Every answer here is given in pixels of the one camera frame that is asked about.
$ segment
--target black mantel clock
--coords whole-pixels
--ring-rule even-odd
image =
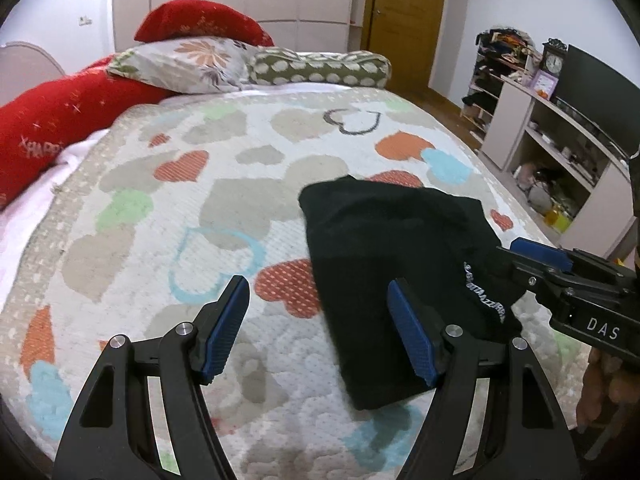
[[[562,72],[562,67],[564,66],[564,58],[569,48],[560,40],[549,40],[543,46],[545,51],[542,54],[540,70],[553,77],[560,77],[560,72]]]

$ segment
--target bedspread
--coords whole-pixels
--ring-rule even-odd
[[[297,202],[307,184],[345,174],[475,197],[504,245],[545,242],[468,147],[389,92],[132,108],[57,191],[0,314],[0,392],[29,436],[54,457],[113,335],[163,335],[242,274],[247,315],[224,373],[203,389],[238,477],[394,478],[433,394],[375,412],[346,397]],[[585,346],[551,330],[529,293],[514,312],[573,424]],[[176,470],[153,381],[150,398],[163,464]],[[461,464],[481,419],[479,401]]]

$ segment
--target purple picture frame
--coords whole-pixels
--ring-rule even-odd
[[[536,91],[536,87],[539,85],[541,80],[548,80],[548,81],[551,82],[551,89],[550,89],[551,92],[549,92],[548,93],[548,97],[546,97],[546,100],[549,101],[551,99],[551,96],[556,91],[556,86],[558,86],[558,78],[552,76],[551,74],[548,74],[548,73],[544,72],[543,70],[538,70],[538,72],[536,72],[535,77],[532,79],[531,83],[529,84],[529,88],[531,90],[533,90],[535,93],[538,93]]]

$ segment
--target black t-shirt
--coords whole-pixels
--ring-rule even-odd
[[[524,289],[486,270],[500,240],[478,200],[350,176],[312,184],[299,200],[322,309],[356,409],[428,389],[386,307],[396,278],[445,324],[495,342],[520,334],[510,307]]]

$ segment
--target tv stand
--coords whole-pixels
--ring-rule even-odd
[[[502,91],[483,139],[481,159],[557,246],[625,259],[628,253],[622,242],[635,221],[625,161],[551,102],[504,76],[501,81]],[[538,127],[532,127],[531,121]],[[564,147],[593,155],[593,165],[598,168],[596,179],[571,163],[561,153]],[[528,207],[526,196],[517,186],[513,172],[533,161],[542,161],[548,168],[562,168],[567,175],[564,181],[581,206],[563,234],[547,226],[542,216]]]

